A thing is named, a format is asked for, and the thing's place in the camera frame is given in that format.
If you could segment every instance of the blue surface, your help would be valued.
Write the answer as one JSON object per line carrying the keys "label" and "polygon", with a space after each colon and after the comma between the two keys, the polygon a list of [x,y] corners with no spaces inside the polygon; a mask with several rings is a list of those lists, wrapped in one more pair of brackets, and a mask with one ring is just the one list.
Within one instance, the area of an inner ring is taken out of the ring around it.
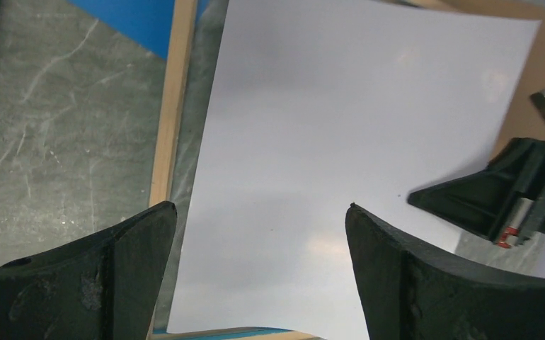
{"label": "blue surface", "polygon": [[[199,336],[199,337],[193,337],[193,338],[183,338],[186,340],[228,340],[228,339],[239,339],[239,338],[247,338],[250,336],[256,336],[256,335],[267,335],[267,334],[275,334],[275,333],[285,333],[290,332],[286,329],[278,329],[278,328],[266,328],[266,329],[259,329],[256,331],[243,331],[233,334],[221,334],[221,335],[208,335],[208,336]],[[166,334],[164,331],[154,331],[154,334]]]}
{"label": "blue surface", "polygon": [[[70,0],[156,55],[166,58],[175,0]],[[199,0],[197,18],[208,0]]]}

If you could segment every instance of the white paper sheet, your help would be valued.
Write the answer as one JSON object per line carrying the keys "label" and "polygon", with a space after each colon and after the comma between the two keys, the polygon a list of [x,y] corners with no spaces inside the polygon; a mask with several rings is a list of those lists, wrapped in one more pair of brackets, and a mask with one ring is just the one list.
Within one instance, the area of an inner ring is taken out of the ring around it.
{"label": "white paper sheet", "polygon": [[406,198],[486,165],[536,29],[364,0],[231,0],[168,331],[368,339],[349,204],[454,251],[459,229]]}

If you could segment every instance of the wooden frame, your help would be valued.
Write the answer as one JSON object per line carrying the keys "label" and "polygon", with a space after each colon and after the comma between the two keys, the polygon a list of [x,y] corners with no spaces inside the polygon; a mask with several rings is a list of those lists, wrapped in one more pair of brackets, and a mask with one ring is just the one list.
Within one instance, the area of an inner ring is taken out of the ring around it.
{"label": "wooden frame", "polygon": [[151,175],[150,207],[168,200],[171,194],[196,8],[197,0],[175,1]]}

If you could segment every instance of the red part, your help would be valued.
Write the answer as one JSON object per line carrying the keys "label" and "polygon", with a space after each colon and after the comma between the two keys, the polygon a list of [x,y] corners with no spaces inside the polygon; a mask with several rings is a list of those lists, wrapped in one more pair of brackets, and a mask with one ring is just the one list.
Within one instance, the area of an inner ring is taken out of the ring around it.
{"label": "red part", "polygon": [[502,233],[502,236],[500,236],[500,241],[498,241],[497,245],[499,247],[502,247],[502,248],[505,248],[505,249],[510,249],[512,248],[511,245],[509,245],[508,243],[506,243],[506,239],[508,238],[508,236],[518,236],[518,229],[515,229],[515,228],[512,228],[512,227],[506,227],[506,229],[504,229],[504,232]]}

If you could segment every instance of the gray marble floor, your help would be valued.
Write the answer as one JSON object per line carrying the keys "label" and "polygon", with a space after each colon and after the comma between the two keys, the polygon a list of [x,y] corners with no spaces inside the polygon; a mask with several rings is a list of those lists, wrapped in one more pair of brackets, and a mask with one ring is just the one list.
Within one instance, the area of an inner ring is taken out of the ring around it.
{"label": "gray marble floor", "polygon": [[[226,1],[212,0],[196,28],[171,195],[180,225],[158,329],[168,321]],[[164,67],[65,0],[0,0],[0,265],[147,207]],[[540,245],[502,251],[464,235],[457,253],[529,273]]]}

